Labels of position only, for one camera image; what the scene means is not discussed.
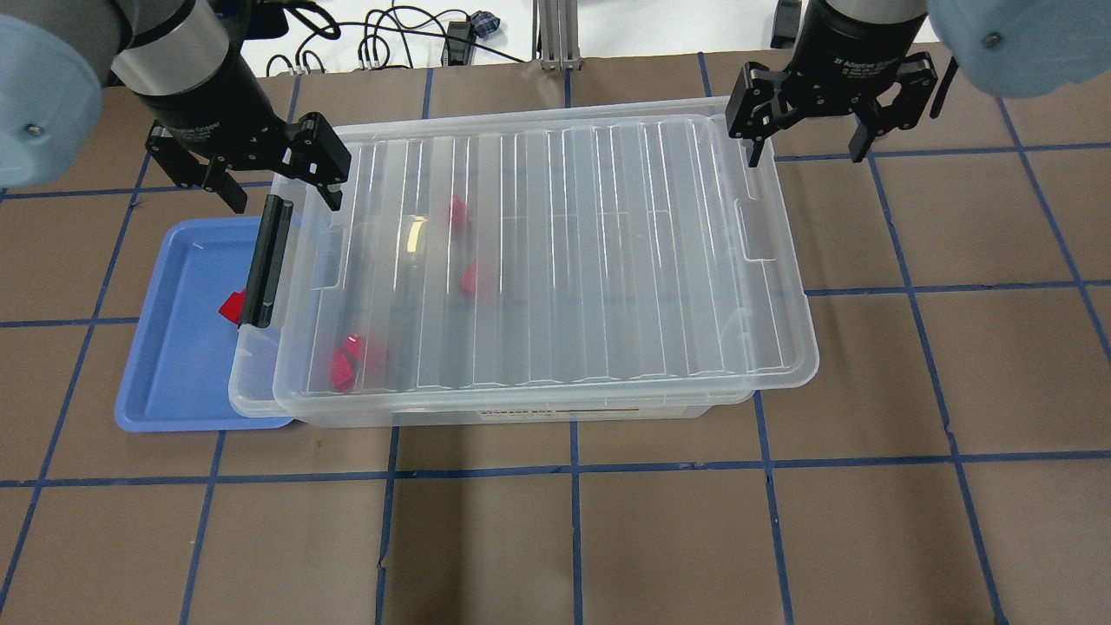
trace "robotic arm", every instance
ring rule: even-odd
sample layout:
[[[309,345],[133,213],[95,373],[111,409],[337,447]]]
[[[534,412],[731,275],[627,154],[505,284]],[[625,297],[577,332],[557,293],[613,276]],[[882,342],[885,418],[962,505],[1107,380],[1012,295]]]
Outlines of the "robotic arm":
[[[1023,97],[1111,67],[1104,0],[810,0],[790,63],[745,63],[729,100],[729,132],[749,143],[749,164],[769,137],[808,117],[854,114],[855,161],[875,139],[917,125],[938,74],[930,54],[907,52],[928,10],[953,51],[943,80],[959,60],[980,89]],[[350,153],[320,113],[291,124],[276,115],[238,49],[208,0],[0,0],[0,185],[69,168],[111,70],[154,113],[147,149],[174,183],[242,211],[229,171],[269,169],[339,209]]]
[[[242,212],[230,171],[268,169],[340,206],[351,154],[322,114],[274,113],[207,0],[0,0],[0,184],[69,168],[110,69],[153,112],[147,150],[176,184]]]
[[[938,74],[929,53],[907,56],[927,10],[938,36],[979,89],[1048,93],[1111,67],[1111,2],[1101,0],[811,0],[790,63],[744,68],[725,115],[755,165],[764,141],[808,117],[854,114],[849,152],[918,124]],[[898,84],[890,104],[880,95]],[[940,102],[935,102],[935,114]]]

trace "metal stand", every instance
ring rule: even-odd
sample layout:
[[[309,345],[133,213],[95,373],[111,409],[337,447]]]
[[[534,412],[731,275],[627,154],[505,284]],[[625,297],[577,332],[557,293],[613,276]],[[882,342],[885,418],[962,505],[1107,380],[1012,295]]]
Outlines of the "metal stand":
[[[579,56],[578,0],[534,0],[532,31],[544,69],[565,70],[582,67]]]

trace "clear plastic storage box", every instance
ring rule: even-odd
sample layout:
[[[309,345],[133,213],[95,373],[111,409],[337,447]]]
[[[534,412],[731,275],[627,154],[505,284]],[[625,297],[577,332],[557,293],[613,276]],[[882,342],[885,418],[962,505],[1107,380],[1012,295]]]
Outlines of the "clear plastic storage box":
[[[232,405],[322,426],[659,419],[804,384],[818,347],[773,154],[748,168],[724,107],[338,129],[341,210],[273,183],[293,220]]]

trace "power adapter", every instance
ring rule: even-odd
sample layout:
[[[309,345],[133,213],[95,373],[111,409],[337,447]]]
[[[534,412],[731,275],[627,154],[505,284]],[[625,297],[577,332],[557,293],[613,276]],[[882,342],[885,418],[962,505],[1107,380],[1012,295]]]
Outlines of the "power adapter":
[[[476,39],[474,24],[470,20],[448,22],[448,34],[463,39],[466,42],[444,39],[440,64],[444,67],[471,64],[471,58],[474,57],[474,46],[472,46]]]

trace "grid of blue tape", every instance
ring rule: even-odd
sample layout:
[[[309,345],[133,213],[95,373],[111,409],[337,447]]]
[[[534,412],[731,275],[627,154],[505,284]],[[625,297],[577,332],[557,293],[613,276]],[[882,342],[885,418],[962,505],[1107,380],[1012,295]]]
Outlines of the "grid of blue tape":
[[[701,71],[702,85],[705,94],[709,97],[711,94],[709,72],[707,70],[705,57],[699,52],[698,54],[699,68]],[[424,98],[422,103],[422,118],[429,115],[429,105],[432,95],[432,78],[433,71],[430,68],[427,73],[426,85],[424,85]],[[289,113],[287,120],[291,121],[293,112],[297,109],[298,94],[300,92],[301,79],[298,77],[293,83],[293,93],[290,101]],[[638,473],[638,472],[701,472],[701,471],[762,471],[765,476],[767,485],[767,498],[768,498],[768,510],[769,510],[769,523],[770,532],[772,535],[772,543],[774,547],[775,555],[775,566],[777,574],[779,577],[779,585],[781,592],[781,598],[783,604],[783,614],[785,622],[789,625],[793,625],[793,607],[791,604],[791,593],[790,583],[788,575],[787,560],[783,550],[783,536],[780,532],[779,525],[779,512],[778,504],[775,500],[775,484],[774,484],[774,472],[775,470],[784,468],[821,468],[821,467],[865,467],[865,466],[899,466],[899,465],[932,465],[932,464],[950,464],[953,466],[958,483],[961,491],[961,496],[963,498],[964,508],[968,515],[969,525],[972,531],[973,543],[975,545],[977,555],[980,561],[981,572],[984,577],[984,583],[988,587],[989,598],[991,601],[992,609],[994,612],[994,618],[997,623],[1007,623],[1007,616],[1003,612],[1003,606],[1000,602],[999,594],[995,587],[994,577],[991,569],[991,564],[988,558],[987,550],[983,544],[983,536],[980,532],[979,523],[975,515],[975,506],[972,500],[971,492],[968,486],[968,481],[964,476],[964,465],[975,464],[975,463],[1012,463],[1012,462],[1031,462],[1031,461],[1084,461],[1084,460],[1109,460],[1111,458],[1111,450],[1091,450],[1091,451],[1079,451],[1079,452],[1031,452],[1031,453],[999,453],[999,454],[962,454],[960,447],[957,443],[955,436],[949,432],[949,412],[945,405],[944,393],[941,389],[940,379],[938,376],[937,366],[933,360],[932,351],[930,349],[930,341],[927,334],[925,325],[922,322],[921,311],[918,305],[918,293],[923,292],[960,292],[960,291],[983,291],[983,290],[1007,290],[1007,289],[1069,289],[1075,288],[1081,293],[1085,309],[1088,311],[1089,317],[1092,323],[1093,331],[1097,335],[1097,340],[1103,350],[1104,356],[1111,362],[1111,349],[1108,346],[1107,332],[1103,329],[1099,316],[1097,315],[1094,305],[1092,304],[1091,296],[1088,292],[1089,286],[1093,285],[1111,285],[1111,280],[1084,280],[1080,275],[1080,271],[1073,260],[1072,253],[1069,250],[1068,243],[1057,224],[1057,220],[1053,215],[1053,211],[1047,201],[1044,193],[1038,182],[1034,174],[1033,168],[1030,165],[1029,159],[1027,158],[1027,152],[1030,151],[1052,151],[1052,150],[1084,150],[1084,149],[1100,149],[1100,148],[1111,148],[1111,143],[1081,143],[1081,144],[1061,144],[1061,145],[1023,145],[1018,132],[1014,129],[1014,124],[1011,121],[1010,113],[1007,110],[1007,105],[1002,100],[999,100],[999,109],[1007,122],[1007,127],[1011,133],[1011,138],[1014,142],[1013,147],[1007,148],[985,148],[985,149],[954,149],[954,150],[908,150],[898,152],[882,152],[872,153],[868,158],[868,165],[871,170],[873,181],[875,183],[875,190],[879,194],[880,203],[883,209],[884,216],[887,218],[889,232],[891,235],[891,242],[894,246],[895,256],[899,262],[899,268],[902,274],[903,284],[901,286],[882,286],[882,288],[849,288],[849,289],[811,289],[807,291],[810,296],[837,296],[837,295],[854,295],[854,294],[890,294],[890,293],[902,293],[905,294],[911,304],[911,311],[913,314],[914,323],[918,330],[919,341],[927,361],[927,369],[930,375],[930,381],[933,385],[934,397],[938,403],[938,409],[942,419],[942,427],[944,429],[945,436],[949,441],[950,453],[948,455],[935,455],[935,456],[888,456],[888,457],[858,457],[858,458],[814,458],[814,460],[787,460],[777,461],[772,455],[772,451],[768,441],[768,430],[764,420],[763,411],[763,400],[761,394],[758,392],[753,396],[753,404],[757,415],[757,427],[760,440],[760,451],[761,458],[759,461],[737,461],[737,462],[715,462],[715,463],[638,463],[638,464],[599,464],[599,465],[582,465],[579,463],[579,429],[578,424],[571,423],[570,430],[570,464],[568,465],[544,465],[544,466],[528,466],[528,467],[506,467],[506,468],[484,468],[484,470],[458,470],[458,471],[398,471],[397,468],[397,455],[398,455],[398,442],[399,442],[399,429],[392,429],[390,436],[390,451],[389,451],[389,463],[387,471],[381,472],[353,472],[353,473],[323,473],[323,474],[274,474],[274,475],[220,475],[220,460],[223,452],[223,444],[226,434],[220,432],[217,437],[216,447],[212,453],[212,461],[209,474],[207,476],[162,476],[162,477],[122,477],[122,478],[48,478],[47,474],[50,468],[50,462],[53,457],[54,450],[58,444],[58,437],[61,434],[62,426],[66,422],[66,415],[69,411],[70,402],[73,397],[73,391],[77,386],[78,379],[81,373],[81,367],[84,363],[84,359],[88,354],[89,344],[92,340],[92,333],[97,326],[102,325],[121,325],[121,324],[136,324],[138,319],[136,317],[100,317],[100,310],[104,301],[104,295],[108,292],[108,285],[112,278],[112,272],[116,268],[116,262],[119,259],[120,248],[123,243],[123,238],[127,233],[128,224],[131,220],[132,211],[134,209],[137,199],[140,193],[149,192],[190,192],[181,190],[177,187],[156,187],[156,188],[142,188],[142,181],[149,165],[149,158],[144,158],[142,165],[140,167],[139,175],[136,179],[136,183],[129,189],[98,189],[98,190],[87,190],[87,191],[52,191],[52,192],[28,192],[28,193],[11,193],[8,189],[0,188],[0,202],[4,200],[18,200],[28,198],[51,198],[51,196],[70,196],[70,195],[96,195],[96,194],[129,194],[130,199],[128,202],[128,209],[124,213],[123,221],[120,224],[119,234],[116,240],[114,248],[112,250],[111,259],[109,260],[108,268],[104,272],[104,278],[101,282],[101,288],[97,296],[97,303],[93,308],[92,315],[87,320],[47,320],[47,321],[27,321],[27,322],[2,322],[0,323],[0,329],[14,329],[14,327],[51,327],[51,326],[84,326],[87,327],[84,340],[81,343],[81,349],[78,353],[77,363],[73,366],[72,374],[70,376],[69,385],[66,391],[66,396],[62,402],[61,410],[59,411],[58,420],[54,425],[54,430],[51,434],[50,443],[47,447],[46,454],[43,456],[42,465],[39,471],[39,475],[34,480],[27,481],[0,481],[0,488],[30,488],[31,497],[28,504],[27,514],[24,515],[23,524],[20,530],[19,536],[16,542],[14,550],[12,551],[11,560],[8,565],[7,573],[4,575],[3,586],[0,588],[0,611],[3,609],[3,605],[7,601],[8,593],[11,587],[12,578],[16,575],[17,567],[19,565],[20,555],[23,551],[23,545],[27,540],[28,531],[30,530],[31,523],[34,518],[34,512],[38,506],[39,497],[43,488],[52,487],[96,487],[96,486],[141,486],[141,485],[204,485],[204,500],[201,506],[200,518],[197,527],[197,537],[194,542],[194,548],[190,558],[189,574],[187,577],[184,594],[182,597],[181,613],[179,623],[184,624],[189,619],[189,609],[192,599],[193,585],[197,578],[197,569],[200,563],[202,546],[204,542],[204,532],[208,525],[209,513],[212,505],[212,495],[218,484],[267,484],[267,483],[291,483],[291,482],[347,482],[347,481],[384,481],[386,483],[386,498],[382,512],[382,535],[380,542],[380,554],[378,562],[378,576],[376,579],[376,614],[374,622],[382,622],[382,609],[383,601],[386,596],[386,556],[389,551],[391,523],[392,523],[392,510],[393,510],[393,492],[397,481],[404,480],[472,480],[472,478],[483,478],[483,477],[502,477],[502,476],[526,476],[526,475],[569,475],[571,477],[571,525],[572,525],[572,553],[573,553],[573,584],[574,584],[574,622],[575,625],[582,625],[584,622],[583,614],[583,601],[582,601],[582,533],[581,533],[581,513],[580,513],[580,496],[579,496],[579,477],[581,474],[591,473]],[[571,73],[570,71],[564,72],[564,105],[571,107]],[[948,154],[982,154],[982,153],[1018,153],[1022,160],[1023,167],[1025,169],[1027,175],[1033,187],[1038,201],[1042,211],[1045,214],[1047,223],[1051,228],[1053,235],[1060,246],[1061,253],[1065,259],[1069,270],[1072,274],[1072,281],[1053,281],[1053,282],[1033,282],[1033,283],[1001,283],[1001,284],[947,284],[947,285],[930,285],[930,286],[919,286],[913,283],[912,276],[910,274],[910,269],[907,264],[905,256],[902,252],[902,246],[899,241],[899,233],[895,229],[894,221],[891,215],[891,209],[888,203],[887,193],[883,188],[883,181],[880,178],[879,170],[877,168],[877,159],[882,158],[899,158],[899,157],[913,157],[913,155],[948,155]],[[814,154],[814,155],[787,155],[778,157],[778,161],[808,161],[808,160],[828,160],[828,159],[845,159],[844,154]],[[269,182],[248,182],[244,187],[264,187]]]

